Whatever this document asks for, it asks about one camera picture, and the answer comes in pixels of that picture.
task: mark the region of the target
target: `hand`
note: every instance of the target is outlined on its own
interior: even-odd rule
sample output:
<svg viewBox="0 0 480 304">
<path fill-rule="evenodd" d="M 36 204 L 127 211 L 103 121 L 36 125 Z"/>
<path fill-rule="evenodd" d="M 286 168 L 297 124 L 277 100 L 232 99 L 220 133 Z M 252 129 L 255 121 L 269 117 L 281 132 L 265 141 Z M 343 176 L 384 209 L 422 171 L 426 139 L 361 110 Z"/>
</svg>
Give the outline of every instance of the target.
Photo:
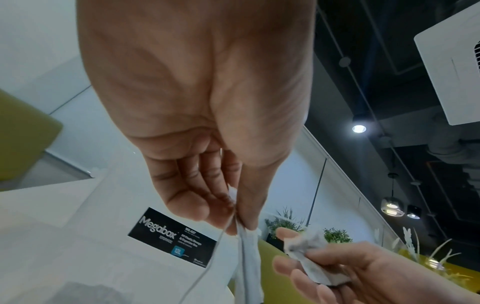
<svg viewBox="0 0 480 304">
<path fill-rule="evenodd" d="M 298 233 L 279 228 L 276 235 L 283 240 Z M 277 256 L 273 260 L 275 271 L 289 276 L 295 288 L 315 303 L 480 303 L 480 296 L 399 254 L 368 242 L 329 244 L 325 249 L 308 252 L 307 257 L 319 265 L 343 265 L 351 277 L 351 283 L 328 288 L 311 281 L 298 261 Z"/>
<path fill-rule="evenodd" d="M 314 12 L 314 0 L 78 0 L 85 70 L 171 212 L 223 228 L 230 184 L 257 227 L 307 115 Z"/>
</svg>

